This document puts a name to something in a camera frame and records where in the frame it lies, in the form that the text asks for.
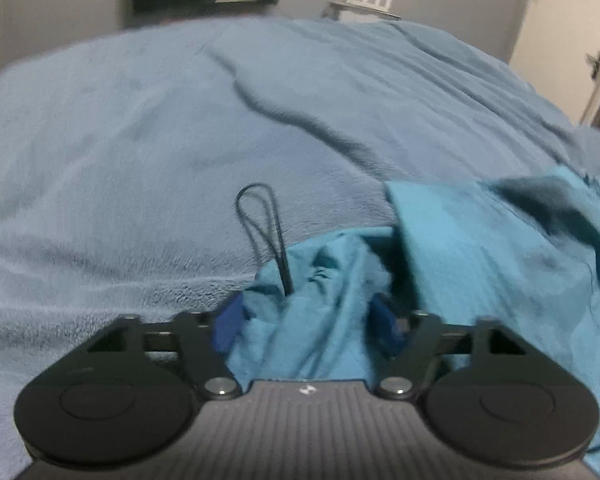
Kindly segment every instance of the bed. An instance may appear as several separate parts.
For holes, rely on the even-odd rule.
[[[288,243],[392,224],[382,183],[600,177],[600,132],[432,28],[198,20],[0,74],[0,479],[29,462],[24,384],[119,314],[209,310],[248,283],[234,215],[271,184]]]

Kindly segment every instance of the black string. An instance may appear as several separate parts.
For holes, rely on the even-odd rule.
[[[240,200],[242,199],[244,194],[247,193],[248,190],[253,189],[255,187],[261,187],[269,195],[269,200],[271,202],[271,209],[273,211],[273,221],[274,221],[276,231],[278,232],[278,245],[280,247],[280,251],[278,251],[276,249],[276,246],[273,243],[273,240],[271,239],[271,231],[272,231],[272,229],[271,229],[271,227],[272,227],[271,214],[269,213],[269,207],[268,207],[267,203],[264,202],[265,212],[267,213],[267,220],[268,220],[268,224],[269,224],[269,234],[268,235],[262,230],[262,228],[258,224],[256,224],[256,222],[247,213],[244,212],[244,210],[240,206]],[[291,272],[289,271],[289,262],[286,259],[285,241],[282,237],[282,227],[280,226],[280,215],[278,214],[278,201],[276,200],[276,196],[273,193],[271,186],[269,186],[268,184],[263,184],[261,182],[255,182],[254,184],[249,184],[248,186],[243,187],[240,190],[240,192],[238,193],[238,195],[235,197],[235,211],[238,215],[238,218],[240,219],[240,222],[245,227],[245,229],[247,229],[246,224],[251,225],[254,229],[256,229],[258,234],[260,234],[262,239],[266,242],[269,249],[273,253],[273,257],[276,259],[276,263],[278,264],[278,271],[280,272],[280,280],[282,280],[282,287],[285,291],[285,296],[291,295],[294,291],[294,285],[291,280]]]

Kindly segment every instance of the white door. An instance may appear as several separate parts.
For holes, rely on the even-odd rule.
[[[580,121],[594,91],[586,55],[600,52],[600,0],[529,0],[511,67]]]

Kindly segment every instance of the blue blanket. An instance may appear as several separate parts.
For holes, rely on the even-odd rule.
[[[368,306],[393,288],[405,315],[421,308],[451,324],[497,317],[600,404],[600,183],[589,187],[561,168],[387,187],[396,230],[335,232],[290,248],[296,290],[288,298],[274,262],[245,290],[251,319],[228,359],[241,385],[363,378],[373,387],[384,360],[367,337]],[[600,474],[600,426],[586,462]]]
[[[123,312],[208,310],[269,259],[233,201],[270,183],[289,243],[394,224],[383,182],[600,176],[505,64],[413,23],[199,20],[0,75],[0,480],[19,389]]]

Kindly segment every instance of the turquoise fabric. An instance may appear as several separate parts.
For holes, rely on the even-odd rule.
[[[255,378],[353,379],[383,365],[371,297],[392,292],[453,324],[497,316],[583,381],[600,404],[600,182],[565,168],[464,186],[391,182],[396,228],[335,232],[289,249],[245,293],[251,319],[228,365]],[[600,427],[587,454],[600,474]]]

